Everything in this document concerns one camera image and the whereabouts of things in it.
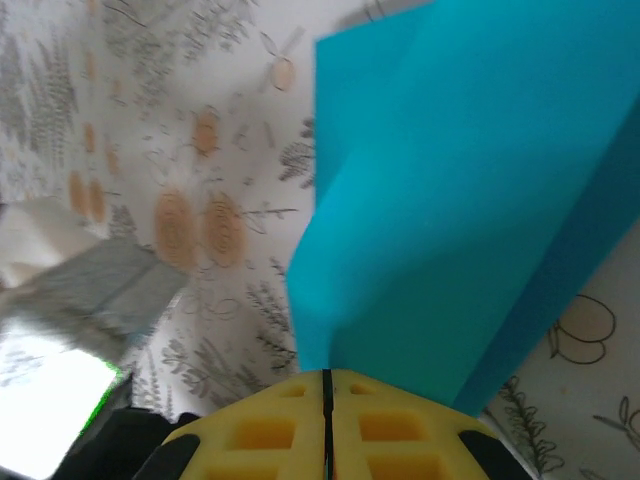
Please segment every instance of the fern illustration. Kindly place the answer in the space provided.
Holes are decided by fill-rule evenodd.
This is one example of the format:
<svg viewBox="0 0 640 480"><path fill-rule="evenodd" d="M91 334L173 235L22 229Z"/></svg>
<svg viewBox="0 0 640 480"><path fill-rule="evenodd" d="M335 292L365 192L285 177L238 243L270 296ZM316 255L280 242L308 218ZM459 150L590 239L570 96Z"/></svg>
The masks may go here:
<svg viewBox="0 0 640 480"><path fill-rule="evenodd" d="M276 275L284 278L284 268L278 260L271 258L271 267ZM256 339L271 356L271 370L277 374L291 373L296 367L297 354L289 348L293 335L284 296L271 283L263 281L259 287L247 284L247 298L266 321L266 325L258 330Z"/></svg>
<svg viewBox="0 0 640 480"><path fill-rule="evenodd" d="M304 177L300 188L312 187L315 182L313 172L315 162L315 147L313 144L314 121L307 118L303 121L304 129L300 137L304 141L287 145L280 154L280 163L285 167L279 179L282 182L295 177Z"/></svg>
<svg viewBox="0 0 640 480"><path fill-rule="evenodd" d="M0 124L5 135L15 138L21 148L27 143L26 111L19 94L24 84L18 42L9 35L0 53Z"/></svg>
<svg viewBox="0 0 640 480"><path fill-rule="evenodd" d="M185 60L197 60L209 45L230 51L249 38L247 24L254 25L257 5L258 0L198 0L184 30Z"/></svg>
<svg viewBox="0 0 640 480"><path fill-rule="evenodd" d="M564 466L564 459L553 454L558 446L549 440L540 438L547 424L536 420L537 407L527 406L526 395L518 391L520 379L512 376L500 389L500 397L508 403L504 408L508 415L511 435L529 464L541 478L543 474Z"/></svg>
<svg viewBox="0 0 640 480"><path fill-rule="evenodd" d="M52 33L52 47L38 42L42 62L30 58L27 105L30 112L29 148L43 159L61 167L65 157L67 130L78 112L75 88L71 83L67 46Z"/></svg>
<svg viewBox="0 0 640 480"><path fill-rule="evenodd" d="M222 408L242 398L240 382L218 349L206 338L193 351L197 361L191 361L184 344L176 339L162 349L162 364L171 368L172 374L180 374L189 393L198 398L208 398Z"/></svg>

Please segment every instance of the black object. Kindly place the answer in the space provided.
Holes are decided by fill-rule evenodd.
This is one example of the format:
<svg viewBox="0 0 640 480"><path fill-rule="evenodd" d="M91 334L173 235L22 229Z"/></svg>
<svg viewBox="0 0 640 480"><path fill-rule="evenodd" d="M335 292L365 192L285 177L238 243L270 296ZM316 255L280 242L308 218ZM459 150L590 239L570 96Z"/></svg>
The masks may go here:
<svg viewBox="0 0 640 480"><path fill-rule="evenodd" d="M149 410L115 410L93 439L64 459L52 480L131 480L173 430L198 418L182 414L172 424Z"/></svg>
<svg viewBox="0 0 640 480"><path fill-rule="evenodd" d="M180 480L199 445L200 438L191 433L174 438L156 448L133 480Z"/></svg>
<svg viewBox="0 0 640 480"><path fill-rule="evenodd" d="M333 478L333 378L322 370L322 413L324 415L324 465L327 478Z"/></svg>
<svg viewBox="0 0 640 480"><path fill-rule="evenodd" d="M475 430L465 430L458 436L490 480L531 480L531 476L497 438Z"/></svg>

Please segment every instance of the leaf pattern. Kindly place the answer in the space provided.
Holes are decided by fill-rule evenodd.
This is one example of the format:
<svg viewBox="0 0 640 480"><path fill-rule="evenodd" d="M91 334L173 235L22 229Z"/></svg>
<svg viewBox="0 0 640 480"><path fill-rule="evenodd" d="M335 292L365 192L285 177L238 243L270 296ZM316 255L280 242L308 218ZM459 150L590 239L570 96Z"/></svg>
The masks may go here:
<svg viewBox="0 0 640 480"><path fill-rule="evenodd" d="M640 417L638 417L640 409L629 414L629 403L629 397L622 397L618 406L618 418L616 420L602 415L594 415L593 418L614 430L623 432L633 448L640 452Z"/></svg>
<svg viewBox="0 0 640 480"><path fill-rule="evenodd" d="M287 145L280 154L280 163L285 170L280 174L280 181L286 182L295 177L303 177L300 188L307 189L313 186L315 173L315 148L312 142L314 122L309 118L304 120L304 129L300 132L301 139L305 141L293 142Z"/></svg>
<svg viewBox="0 0 640 480"><path fill-rule="evenodd" d="M546 423L537 420L538 409L527 405L526 395L518 390L520 379L512 376L500 389L499 395L506 402L504 411L511 427L511 435L529 464L538 475L562 468L565 461L555 452L558 446L540 438Z"/></svg>

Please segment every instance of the floral wallpaper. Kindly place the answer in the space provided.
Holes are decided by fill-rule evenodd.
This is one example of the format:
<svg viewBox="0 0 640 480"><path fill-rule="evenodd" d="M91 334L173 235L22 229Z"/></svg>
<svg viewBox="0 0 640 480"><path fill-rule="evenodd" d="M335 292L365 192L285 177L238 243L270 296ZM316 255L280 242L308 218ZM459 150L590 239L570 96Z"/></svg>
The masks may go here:
<svg viewBox="0 0 640 480"><path fill-rule="evenodd" d="M0 198L55 197L190 275L137 404L206 414L296 371L284 275L313 211L314 41L417 3L0 0ZM487 407L539 478L636 475L638 245Z"/></svg>

